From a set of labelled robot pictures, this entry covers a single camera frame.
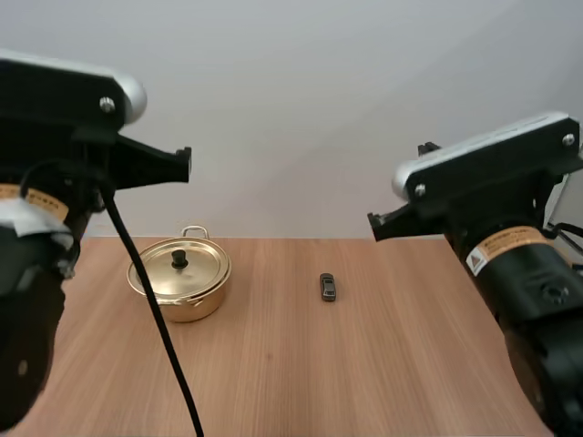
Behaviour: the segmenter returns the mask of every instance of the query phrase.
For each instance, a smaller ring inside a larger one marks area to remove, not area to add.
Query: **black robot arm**
[[[579,124],[532,118],[403,164],[408,203],[369,214],[377,240],[445,234],[504,332],[515,375],[545,424],[583,435],[583,279],[549,244],[545,205],[583,167]]]
[[[118,133],[139,118],[146,95],[117,72],[0,51],[0,84],[2,431],[45,386],[61,285],[90,216],[115,209],[117,189],[188,182],[190,148],[168,153]]]

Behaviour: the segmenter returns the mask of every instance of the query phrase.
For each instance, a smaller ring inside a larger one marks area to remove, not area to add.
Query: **warning sticker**
[[[19,190],[20,187],[17,185],[0,184],[0,199],[17,198]],[[28,200],[28,203],[37,205],[38,207],[51,213],[61,221],[65,221],[66,214],[69,212],[69,208],[63,202],[52,196],[49,196],[48,194],[43,193],[42,191],[38,191],[37,189],[30,188],[28,190],[26,200]]]
[[[465,262],[467,263],[467,267],[474,273],[474,276],[477,276],[480,270],[487,264],[488,260],[479,248],[474,248],[465,259]]]
[[[467,256],[465,263],[474,276],[486,266],[486,264],[511,249],[525,246],[526,244],[550,244],[538,230],[529,226],[508,228],[492,234],[478,244]]]

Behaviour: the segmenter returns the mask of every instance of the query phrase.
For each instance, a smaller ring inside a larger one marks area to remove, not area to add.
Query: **white backdrop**
[[[124,133],[193,148],[188,185],[119,192],[133,235],[369,237],[394,169],[549,109],[583,117],[572,0],[4,0],[0,45],[148,91]],[[107,217],[92,234],[114,233]]]

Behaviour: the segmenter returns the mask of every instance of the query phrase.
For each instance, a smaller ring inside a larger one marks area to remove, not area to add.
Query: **wooden tabletop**
[[[169,324],[206,435],[550,435],[443,240],[217,241],[223,305]],[[118,239],[84,241],[46,390],[11,435],[193,435],[128,263]]]

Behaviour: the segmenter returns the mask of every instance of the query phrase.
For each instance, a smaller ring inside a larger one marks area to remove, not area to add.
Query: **pot lid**
[[[229,257],[208,239],[206,229],[187,227],[182,230],[183,236],[189,229],[203,230],[205,239],[167,239],[140,253],[158,301],[176,302],[199,296],[220,284],[230,269]],[[133,263],[128,281],[134,290],[145,294]]]

